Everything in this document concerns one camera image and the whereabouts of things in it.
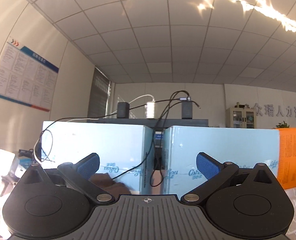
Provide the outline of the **light blue carton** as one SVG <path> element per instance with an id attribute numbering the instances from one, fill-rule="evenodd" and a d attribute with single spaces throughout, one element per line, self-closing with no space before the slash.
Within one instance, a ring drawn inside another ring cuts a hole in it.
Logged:
<path id="1" fill-rule="evenodd" d="M 164 131 L 163 194 L 186 194 L 206 181 L 196 165 L 198 153 L 240 168 L 265 163 L 274 175 L 279 166 L 279 131 L 276 129 L 172 126 Z"/>
<path id="2" fill-rule="evenodd" d="M 132 193 L 151 194 L 154 164 L 153 129 L 142 125 L 44 121 L 43 168 L 99 156 L 99 173 L 125 184 Z"/>

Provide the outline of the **left light blue carton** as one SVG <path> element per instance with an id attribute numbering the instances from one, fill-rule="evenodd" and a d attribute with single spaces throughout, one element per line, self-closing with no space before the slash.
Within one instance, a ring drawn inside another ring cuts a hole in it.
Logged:
<path id="1" fill-rule="evenodd" d="M 132 193 L 151 194 L 154 164 L 153 129 L 142 125 L 44 121 L 43 168 L 99 156 L 99 173 L 125 184 Z"/>

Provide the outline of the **glass door cabinet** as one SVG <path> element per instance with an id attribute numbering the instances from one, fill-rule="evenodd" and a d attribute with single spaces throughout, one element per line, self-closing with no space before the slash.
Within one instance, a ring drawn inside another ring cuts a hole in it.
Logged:
<path id="1" fill-rule="evenodd" d="M 227 128 L 257 128 L 256 114 L 252 108 L 229 108 L 225 114 Z"/>

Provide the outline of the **right light blue carton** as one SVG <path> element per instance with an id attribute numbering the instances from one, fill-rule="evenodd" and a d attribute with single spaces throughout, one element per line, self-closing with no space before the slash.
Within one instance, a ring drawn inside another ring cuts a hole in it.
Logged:
<path id="1" fill-rule="evenodd" d="M 279 166 L 279 131 L 276 129 L 172 126 L 164 131 L 163 194 L 186 194 L 206 181 L 196 165 L 198 153 L 240 168 L 265 163 L 274 175 Z"/>

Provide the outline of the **green potted plant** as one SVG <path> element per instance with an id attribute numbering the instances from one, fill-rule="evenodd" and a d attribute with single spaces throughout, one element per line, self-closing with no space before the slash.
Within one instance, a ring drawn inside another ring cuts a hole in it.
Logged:
<path id="1" fill-rule="evenodd" d="M 276 128 L 289 128 L 290 126 L 285 122 L 280 122 L 276 125 Z"/>

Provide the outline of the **orange cardboard box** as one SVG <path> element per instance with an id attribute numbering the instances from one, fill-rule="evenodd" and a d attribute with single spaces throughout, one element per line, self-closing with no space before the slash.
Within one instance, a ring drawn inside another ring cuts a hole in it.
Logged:
<path id="1" fill-rule="evenodd" d="M 296 128 L 278 128 L 279 162 L 277 179 L 282 188 L 296 187 Z"/>

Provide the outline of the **black power adapter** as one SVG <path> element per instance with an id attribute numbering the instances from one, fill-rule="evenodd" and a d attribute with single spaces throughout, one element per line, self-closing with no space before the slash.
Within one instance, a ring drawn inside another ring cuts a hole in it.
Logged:
<path id="1" fill-rule="evenodd" d="M 181 118 L 193 119 L 193 102 L 183 101 L 181 104 Z"/>
<path id="2" fill-rule="evenodd" d="M 130 104 L 128 102 L 118 102 L 117 118 L 128 119 L 130 114 Z"/>

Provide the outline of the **brown leather jacket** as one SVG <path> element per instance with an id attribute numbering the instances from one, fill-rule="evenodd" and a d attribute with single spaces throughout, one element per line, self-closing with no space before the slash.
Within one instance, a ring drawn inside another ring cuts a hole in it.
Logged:
<path id="1" fill-rule="evenodd" d="M 124 183 L 115 182 L 108 173 L 95 173 L 89 181 L 113 195 L 116 199 L 121 194 L 131 194 L 129 188 Z"/>

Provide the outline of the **white wall notice board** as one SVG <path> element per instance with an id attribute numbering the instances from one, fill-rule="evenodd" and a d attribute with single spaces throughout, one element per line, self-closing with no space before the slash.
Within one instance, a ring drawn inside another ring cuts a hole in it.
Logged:
<path id="1" fill-rule="evenodd" d="M 0 55 L 0 98 L 49 112 L 59 68 L 8 37 Z"/>

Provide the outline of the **right black power adapter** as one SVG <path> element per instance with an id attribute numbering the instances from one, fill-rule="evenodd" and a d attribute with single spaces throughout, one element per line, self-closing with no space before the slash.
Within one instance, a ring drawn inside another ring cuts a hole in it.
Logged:
<path id="1" fill-rule="evenodd" d="M 183 101 L 181 104 L 181 118 L 193 119 L 193 102 Z"/>

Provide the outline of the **white power adapter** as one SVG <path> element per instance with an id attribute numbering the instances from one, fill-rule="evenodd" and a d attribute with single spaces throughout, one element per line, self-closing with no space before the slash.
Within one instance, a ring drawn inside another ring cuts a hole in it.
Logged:
<path id="1" fill-rule="evenodd" d="M 146 118 L 154 119 L 155 118 L 155 101 L 149 101 L 145 105 Z"/>

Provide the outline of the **left black power adapter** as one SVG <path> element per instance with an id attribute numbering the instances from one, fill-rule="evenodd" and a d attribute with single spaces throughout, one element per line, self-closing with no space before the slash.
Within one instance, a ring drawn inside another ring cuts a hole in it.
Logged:
<path id="1" fill-rule="evenodd" d="M 117 118 L 128 119 L 130 114 L 130 104 L 128 102 L 118 102 Z"/>

